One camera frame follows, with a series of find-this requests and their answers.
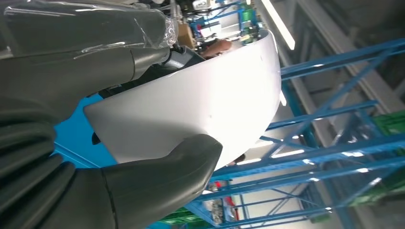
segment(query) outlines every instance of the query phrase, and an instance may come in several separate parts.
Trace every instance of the clear plastic bag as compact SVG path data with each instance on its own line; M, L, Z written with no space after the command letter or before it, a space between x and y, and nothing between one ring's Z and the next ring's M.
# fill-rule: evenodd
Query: clear plastic bag
M177 40L177 22L147 5L95 0L0 2L0 59L117 47L159 49Z

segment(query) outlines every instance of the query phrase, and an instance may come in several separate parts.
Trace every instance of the fluorescent light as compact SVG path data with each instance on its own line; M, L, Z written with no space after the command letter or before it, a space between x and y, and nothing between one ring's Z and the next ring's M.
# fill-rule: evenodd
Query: fluorescent light
M299 149L299 150L295 150L295 151L290 151L290 152L285 152L285 153L281 153L281 154L276 154L276 155L272 155L272 158L278 158L278 157L283 157L283 156L290 156L290 155L294 155L294 154L301 154L304 153L305 150L303 149Z
M308 164L308 165L314 165L315 164L311 160L308 160L308 159L304 159L304 160L302 160L302 162L304 162L305 164Z
M291 50L294 50L295 47L295 40L291 36L291 33L288 31L286 25L284 24L283 20L280 18L279 14L277 13L274 6L271 4L270 0L262 0L263 5L265 6L267 12L270 14L271 19L273 19L274 24L276 24L278 30L281 33L281 36L286 41L288 47Z
M356 171L358 171L360 173L367 173L369 170L367 168L359 168L359 169L356 169Z
M370 182L370 185L374 186L376 185L378 182L380 182L382 179L381 177L377 177L376 179L374 179L372 182Z
M353 152L352 155L353 155L353 157L364 156L364 154L362 154L362 153L360 153L360 152Z
M258 161L261 161L262 159L260 159L260 158L256 158L256 159L251 159L251 160L247 160L247 161L241 161L241 162L238 162L237 163L237 165L244 165L244 164L249 164L249 163L253 163L253 162L258 162Z
M281 104L282 104L283 106L286 106L286 105L287 105L287 100L286 100L286 98L285 98L283 92L280 93L280 102L281 102Z
M353 153L343 152L342 154L345 155L345 156L353 156L353 157L364 156L364 154L362 154L360 152L353 152Z
M211 194L212 192L211 191L209 191L209 190L204 190L204 191L202 191L202 194L203 195L205 195L205 194Z

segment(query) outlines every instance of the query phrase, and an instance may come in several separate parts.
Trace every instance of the blue metal shelving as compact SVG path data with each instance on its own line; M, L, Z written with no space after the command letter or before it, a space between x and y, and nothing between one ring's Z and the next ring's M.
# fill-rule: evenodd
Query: blue metal shelving
M338 54L316 61L292 65L281 70L282 80L302 77L313 73L344 67L355 62L369 61L369 64L351 78L335 95L333 95L324 105L319 107L313 114L302 114L298 108L292 107L296 116L281 122L271 123L267 130L283 128L295 125L296 130L289 133L283 141L271 137L263 136L262 140L272 141L273 147L266 153L261 161L222 168L214 172L211 181L229 180L234 177L248 176L275 170L297 168L302 166L312 166L308 170L276 177L263 178L259 180L247 181L222 187L217 192L201 195L191 204L201 204L210 199L235 196L243 193L256 192L271 189L284 194L282 198L268 199L255 203L245 203L237 205L236 208L243 210L244 219L237 222L225 222L220 225L213 224L213 228L230 228L242 225L261 223L260 228L283 223L299 222L314 217L337 212L343 222L345 229L353 228L350 217L345 209L364 192L379 184L384 177L393 173L398 168L405 166L405 157L397 156L393 150L405 147L405 134L384 136L379 132L370 116L365 110L374 109L378 101L366 101L356 105L331 109L331 105L339 100L344 94L354 88L367 73L378 66L388 56L405 52L405 39L387 42L361 50ZM287 94L290 104L294 104L294 96ZM350 114L351 118L347 128L334 141L330 147L319 147L311 136L308 127L316 119L326 118L335 115ZM293 136L303 134L306 136L307 145L298 145L291 142ZM285 146L302 149L305 152L290 156L272 158ZM325 184L329 192L331 203L325 204L320 193L316 189L316 182ZM307 185L304 190L295 195L279 190L280 187L295 185ZM296 199L301 205L301 209L291 212L278 213L288 201ZM277 203L267 215L250 218L245 207L263 204ZM199 215L203 219L209 215Z

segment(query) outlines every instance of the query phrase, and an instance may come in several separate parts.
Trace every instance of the white plastic cover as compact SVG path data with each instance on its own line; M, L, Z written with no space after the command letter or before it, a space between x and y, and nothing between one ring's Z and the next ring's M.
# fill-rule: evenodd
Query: white plastic cover
M85 108L119 163L166 156L185 137L208 134L223 145L215 169L252 147L273 119L281 91L270 31L233 52Z

